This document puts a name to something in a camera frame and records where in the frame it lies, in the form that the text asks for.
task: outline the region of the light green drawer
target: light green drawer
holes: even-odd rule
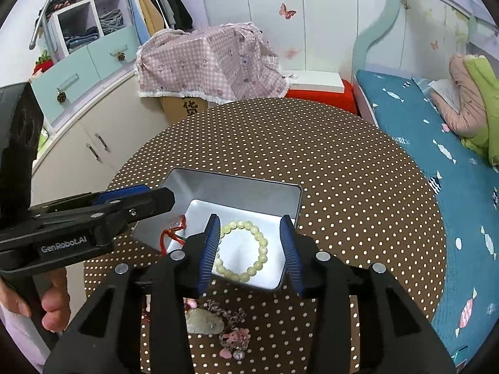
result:
[[[92,42],[88,45],[88,50],[100,78],[105,79],[124,64],[134,62],[139,46],[135,28],[127,27]],[[122,62],[118,60],[119,53],[125,55]]]
[[[100,81],[87,47],[78,49],[33,80],[31,86],[43,114],[53,122],[64,108]],[[57,101],[66,94],[64,103]]]

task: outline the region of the polka dot tablecloth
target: polka dot tablecloth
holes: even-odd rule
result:
[[[189,117],[146,143],[109,185],[159,187],[172,167],[299,184],[298,231],[345,263],[384,263],[427,319],[435,313],[446,268],[445,234],[433,192],[390,137],[350,113],[298,99],[262,98]],[[119,263],[144,266],[155,251],[127,232],[115,251],[85,265],[87,294]],[[287,281],[276,292],[211,282],[206,298],[246,312],[251,340],[242,361],[223,360],[218,336],[190,335],[198,374],[303,373],[313,340],[316,300],[301,300]],[[351,298],[351,371],[357,371],[359,320]],[[142,371],[150,371],[143,319]]]

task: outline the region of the finger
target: finger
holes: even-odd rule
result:
[[[54,287],[67,288],[67,272],[65,267],[49,271],[47,276]]]
[[[65,288],[51,287],[41,299],[44,311],[53,312],[69,306],[69,294]]]
[[[24,299],[0,278],[0,303],[10,312],[29,318],[31,310]]]
[[[47,312],[43,317],[41,323],[43,327],[51,332],[61,332],[66,329],[69,323],[69,317],[71,316],[71,311],[69,307],[59,309],[54,312]]]

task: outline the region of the silver screw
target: silver screw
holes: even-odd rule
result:
[[[383,263],[374,263],[373,264],[373,270],[376,273],[382,274],[386,271],[386,267]]]
[[[319,261],[328,261],[331,259],[331,255],[328,252],[320,251],[315,254],[315,258]]]
[[[118,274],[125,274],[128,271],[128,264],[120,263],[114,268],[114,271]]]
[[[174,250],[170,253],[170,257],[172,260],[182,260],[186,254],[182,250]]]

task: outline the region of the pink checkered cloth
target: pink checkered cloth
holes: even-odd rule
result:
[[[165,29],[137,53],[141,97],[201,97],[213,103],[284,97],[279,58],[252,23],[191,34]]]

